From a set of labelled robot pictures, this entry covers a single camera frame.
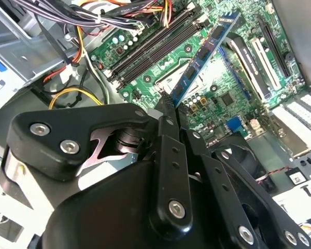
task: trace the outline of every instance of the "hole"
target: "hole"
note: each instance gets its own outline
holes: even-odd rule
[[[306,166],[306,162],[304,160],[300,161],[301,166]]]
[[[179,169],[180,165],[177,162],[172,162],[172,165],[174,166],[174,168]]]
[[[307,161],[309,164],[311,164],[311,158],[310,158],[310,157],[306,158],[306,161]]]
[[[222,184],[224,190],[229,191],[228,187],[225,184]]]

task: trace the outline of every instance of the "expansion slot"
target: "expansion slot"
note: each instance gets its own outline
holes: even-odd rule
[[[206,63],[211,59],[230,29],[234,26],[241,13],[234,12],[221,16],[196,55],[189,62],[189,65],[178,83],[171,92],[175,107],[183,100],[195,79],[198,77]]]
[[[127,72],[125,75],[120,75],[120,81],[122,82],[119,89],[130,83],[132,80],[141,75],[144,71],[155,65],[158,61],[168,55],[176,47],[185,42],[192,35],[200,31],[203,27],[199,24],[188,24],[182,28],[179,32],[172,35],[169,40],[159,46],[156,50],[149,53],[146,58],[141,60],[138,64],[134,65],[133,69]]]
[[[138,58],[140,58],[143,54],[147,53],[151,48],[153,48],[156,44],[161,42],[164,38],[170,36],[175,31],[177,31],[181,25],[186,22],[188,19],[193,17],[195,14],[198,14],[201,11],[200,6],[195,7],[193,3],[188,5],[187,10],[181,13],[178,17],[176,17],[170,24],[169,27],[161,28],[155,35],[151,35],[151,37],[140,47],[138,47],[133,53],[128,54],[126,59],[121,60],[116,63],[112,68],[112,77],[119,75],[122,71],[124,71],[128,66],[130,66],[133,62],[135,62]]]
[[[264,82],[264,79],[261,76],[261,73],[259,72],[251,52],[245,44],[243,38],[235,33],[229,33],[224,41],[233,51],[237,53],[254,89],[260,96],[261,100],[265,101],[269,99],[271,97],[271,93],[267,84]]]
[[[270,82],[273,86],[273,89],[274,90],[281,89],[282,86],[280,84],[279,78],[276,75],[274,69],[272,68],[272,65],[270,63],[270,60],[267,57],[267,54],[265,53],[263,45],[261,44],[261,42],[259,41],[258,38],[252,39],[251,43],[253,45],[253,48],[256,51],[256,54],[257,54],[261,64],[263,65],[263,68],[264,68],[268,78],[270,79]]]
[[[281,74],[284,77],[288,78],[290,76],[290,71],[289,71],[289,69],[286,65],[286,62],[284,60],[284,57],[282,56],[281,51],[280,51],[280,49],[276,43],[275,37],[271,31],[270,26],[263,21],[261,16],[258,16],[258,22],[259,22],[259,26],[261,28],[261,31],[262,31],[262,33],[263,33],[263,35],[267,41],[267,44],[269,45],[270,50],[274,56],[274,60],[279,67]]]
[[[221,47],[219,47],[218,49],[219,53],[221,54],[222,60],[224,62],[224,64],[226,65],[226,67],[228,68],[228,70],[231,72],[231,74],[233,75],[236,83],[239,85],[239,87],[242,89],[245,97],[247,98],[247,100],[250,100],[250,94],[248,93],[248,91],[245,89],[243,82],[240,80],[240,78],[237,76],[236,72],[234,71],[234,69],[232,68],[232,66],[230,65],[230,62],[225,54],[225,52],[223,51],[223,49]]]

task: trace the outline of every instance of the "yellow wire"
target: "yellow wire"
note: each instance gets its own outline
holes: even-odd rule
[[[168,11],[168,1],[167,1],[167,0],[165,0],[164,25],[165,25],[166,27],[168,27],[167,11]]]
[[[77,35],[79,37],[79,40],[81,42],[81,48],[84,47],[84,44],[83,44],[83,38],[82,38],[82,31],[81,31],[81,27],[77,26]],[[83,51],[81,51],[81,56],[78,58],[77,62],[80,62],[80,60],[83,58]]]
[[[81,93],[84,93],[86,96],[88,96],[90,99],[92,99],[97,105],[103,105],[95,96],[93,96],[92,94],[82,90],[82,89],[78,89],[78,88],[68,88],[68,89],[65,89],[63,90],[62,92],[59,92],[52,100],[51,100],[51,103],[49,104],[49,107],[48,109],[49,110],[52,110],[53,109],[53,106],[56,102],[56,100],[64,95],[65,93],[69,93],[69,92],[81,92]]]

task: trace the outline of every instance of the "bolt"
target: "bolt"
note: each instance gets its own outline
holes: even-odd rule
[[[221,152],[221,155],[222,155],[222,157],[224,158],[224,159],[229,159],[229,156],[228,156],[228,154],[226,153],[226,152],[224,152],[224,151],[222,151]]]
[[[79,145],[72,140],[64,140],[60,144],[60,149],[67,154],[76,154],[79,152]]]
[[[290,232],[285,231],[285,236],[287,238],[287,240],[293,244],[293,245],[297,245],[297,240],[295,239],[294,235],[292,235]]]
[[[253,235],[249,229],[247,229],[244,226],[240,226],[238,228],[238,232],[239,232],[239,235],[244,239],[245,242],[247,242],[249,245],[253,245],[255,240],[254,240]]]
[[[144,116],[144,113],[141,112],[140,110],[136,110],[135,113],[140,117]]]
[[[30,131],[37,136],[45,136],[50,133],[50,128],[43,123],[34,123],[30,126]]]
[[[308,239],[302,235],[300,232],[298,233],[299,239],[303,242],[304,245],[310,246]]]
[[[166,119],[167,123],[169,123],[171,126],[174,125],[173,121],[171,121],[169,118]]]
[[[186,210],[183,205],[174,200],[169,203],[169,211],[178,219],[182,219],[186,215]]]
[[[201,138],[201,136],[197,133],[197,132],[193,132],[192,133],[193,134],[193,136],[195,137],[195,138],[197,138],[197,139],[200,139]]]

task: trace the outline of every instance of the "pcie slot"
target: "pcie slot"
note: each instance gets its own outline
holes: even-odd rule
[[[279,67],[281,74],[284,77],[288,78],[290,76],[290,71],[289,71],[289,69],[286,65],[286,62],[285,62],[285,60],[281,54],[281,51],[280,51],[280,49],[276,43],[275,37],[271,31],[270,26],[263,21],[261,16],[258,16],[258,22],[259,22],[259,26],[261,28],[261,31],[262,31],[262,33],[263,33],[263,35],[267,41],[267,44],[269,45],[270,50],[274,56],[274,60]]]
[[[169,27],[163,27],[155,35],[151,37],[139,48],[137,48],[132,54],[128,54],[127,58],[123,61],[116,63],[112,68],[113,76],[119,75],[120,72],[125,70],[128,66],[131,65],[136,59],[142,56],[144,53],[148,52],[152,47],[157,43],[163,40],[165,37],[169,36],[175,32],[186,20],[193,17],[196,13],[199,13],[200,7],[194,8],[192,10],[185,10],[177,18],[175,18],[170,24]]]
[[[247,76],[249,77],[261,100],[265,101],[270,98],[271,93],[268,89],[268,86],[261,76],[257,64],[253,60],[252,54],[245,44],[244,39],[235,33],[229,33],[224,41],[238,55],[241,63],[244,66],[243,68],[247,73]]]
[[[164,58],[167,54],[173,51],[176,47],[182,44],[185,40],[190,38],[193,34],[197,33],[202,27],[200,25],[189,24],[188,26],[184,26],[180,32],[177,32],[173,35],[169,40],[167,40],[164,44],[150,53],[146,58],[140,61],[138,64],[134,65],[134,68],[127,72],[125,75],[121,75],[121,82],[123,83],[123,87],[130,83],[132,80],[141,75],[144,71],[152,67],[162,58]]]
[[[253,45],[253,48],[256,51],[256,54],[257,54],[261,64],[263,65],[263,68],[264,68],[268,78],[270,79],[270,82],[273,86],[273,89],[274,90],[281,89],[281,84],[280,84],[279,78],[276,75],[274,69],[272,68],[270,60],[268,59],[268,57],[264,51],[263,45],[260,43],[258,38],[252,39],[251,43]]]

